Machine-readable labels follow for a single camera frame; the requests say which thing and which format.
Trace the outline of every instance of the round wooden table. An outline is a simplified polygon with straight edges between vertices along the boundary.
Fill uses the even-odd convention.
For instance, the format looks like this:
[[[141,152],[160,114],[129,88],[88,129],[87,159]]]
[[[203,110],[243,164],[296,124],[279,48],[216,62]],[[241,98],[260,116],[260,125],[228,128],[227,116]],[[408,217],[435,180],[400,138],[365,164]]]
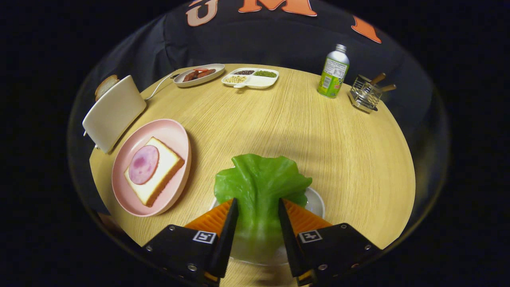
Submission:
[[[241,67],[279,71],[263,90],[235,89],[221,78]],[[181,73],[189,68],[177,70]],[[323,198],[325,219],[346,222],[383,249],[402,233],[413,208],[415,173],[404,136],[383,102],[371,114],[354,108],[343,84],[335,99],[317,91],[319,75],[253,65],[227,64],[222,76],[179,88],[166,80],[147,109],[126,130],[110,154],[93,150],[90,166],[97,190],[115,221],[141,246],[168,224],[184,226],[207,212],[214,179],[245,153],[286,156]],[[141,92],[144,98],[156,82]],[[122,144],[142,125],[160,118],[180,122],[188,132],[192,161],[187,185],[165,213],[136,217],[118,204],[112,190],[113,162]],[[296,286],[288,265],[262,267],[230,259],[221,286]]]

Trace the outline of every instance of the sausage on plate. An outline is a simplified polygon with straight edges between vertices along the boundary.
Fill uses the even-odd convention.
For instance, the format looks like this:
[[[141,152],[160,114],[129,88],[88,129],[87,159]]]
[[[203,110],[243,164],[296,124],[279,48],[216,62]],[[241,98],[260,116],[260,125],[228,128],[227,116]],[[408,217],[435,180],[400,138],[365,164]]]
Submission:
[[[194,80],[197,75],[198,75],[198,71],[193,71],[184,77],[183,82],[188,82],[188,81]]]
[[[202,78],[202,77],[208,76],[208,75],[210,75],[210,74],[212,74],[212,73],[214,73],[214,72],[216,72],[216,69],[210,69],[210,70],[207,70],[207,71],[203,71],[203,72],[199,73],[199,74],[196,76],[196,78],[197,78],[197,79],[198,79],[198,78]]]

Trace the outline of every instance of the green label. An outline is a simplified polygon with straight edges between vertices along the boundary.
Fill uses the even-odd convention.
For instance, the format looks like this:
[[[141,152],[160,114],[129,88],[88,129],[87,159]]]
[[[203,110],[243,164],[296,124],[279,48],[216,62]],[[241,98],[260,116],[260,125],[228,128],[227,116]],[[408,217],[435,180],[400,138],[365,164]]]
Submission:
[[[336,97],[348,69],[348,65],[326,58],[317,91],[328,98]]]

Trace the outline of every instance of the green lettuce leaf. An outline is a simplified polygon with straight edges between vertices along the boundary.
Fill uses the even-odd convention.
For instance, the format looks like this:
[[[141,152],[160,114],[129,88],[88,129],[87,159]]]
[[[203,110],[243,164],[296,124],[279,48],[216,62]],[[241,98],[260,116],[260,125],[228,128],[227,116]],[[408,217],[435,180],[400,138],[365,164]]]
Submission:
[[[220,171],[214,184],[214,195],[220,204],[231,198],[238,200],[239,218],[231,256],[267,264],[284,244],[278,199],[304,207],[304,192],[312,179],[299,174],[296,162],[284,156],[245,154],[233,157],[232,162],[235,167]]]

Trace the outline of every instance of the white plate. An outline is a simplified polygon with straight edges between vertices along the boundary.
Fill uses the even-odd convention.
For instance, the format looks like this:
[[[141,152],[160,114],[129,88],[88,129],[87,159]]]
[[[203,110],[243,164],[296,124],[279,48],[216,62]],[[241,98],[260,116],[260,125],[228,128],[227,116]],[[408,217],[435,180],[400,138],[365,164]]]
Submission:
[[[254,71],[253,74],[255,74],[255,72],[258,72],[258,71],[270,71],[270,72],[275,73],[276,77],[270,78],[270,77],[254,76],[253,74],[251,74],[251,75],[235,75],[235,73],[237,73],[239,71],[243,71],[243,70],[253,70]],[[233,76],[242,76],[242,77],[244,76],[244,77],[246,77],[246,80],[242,83],[229,83],[229,82],[225,81],[226,79],[233,77]],[[232,72],[228,73],[228,75],[223,77],[223,79],[221,79],[221,82],[227,86],[232,86],[234,88],[248,87],[248,88],[252,88],[252,89],[265,89],[265,88],[269,88],[270,86],[272,86],[276,82],[276,80],[278,79],[279,76],[280,76],[280,73],[278,73],[278,71],[276,71],[276,70],[247,67],[247,68],[239,68],[239,69],[233,70]]]
[[[212,73],[210,75],[207,75],[205,77],[199,78],[199,79],[191,80],[191,81],[188,81],[188,82],[183,82],[184,77],[187,74],[193,72],[194,71],[193,69],[197,69],[197,68],[216,69],[216,72],[214,72],[214,73]],[[181,73],[175,79],[173,79],[173,82],[176,84],[176,86],[182,87],[182,88],[184,88],[184,87],[191,87],[191,86],[199,85],[199,84],[208,82],[210,80],[216,79],[225,70],[225,65],[223,65],[223,64],[209,64],[209,65],[204,65],[204,66],[198,66],[198,67],[195,67],[193,69],[189,69],[186,72]]]
[[[306,191],[304,192],[304,195],[307,196],[307,204],[304,207],[306,210],[311,211],[313,214],[320,216],[324,219],[324,215],[326,213],[326,209],[324,206],[324,201],[322,200],[322,197],[313,190],[311,187],[308,187]],[[211,204],[211,207],[209,210],[213,209],[214,207],[218,206],[218,201],[214,199],[213,204]],[[241,262],[250,263],[254,265],[260,265],[260,266],[278,266],[278,265],[284,265],[288,264],[287,260],[287,250],[285,249],[285,246],[281,246],[277,249],[275,255],[271,259],[271,261],[266,262],[265,264],[261,263],[254,263],[249,261],[243,261],[239,260]]]

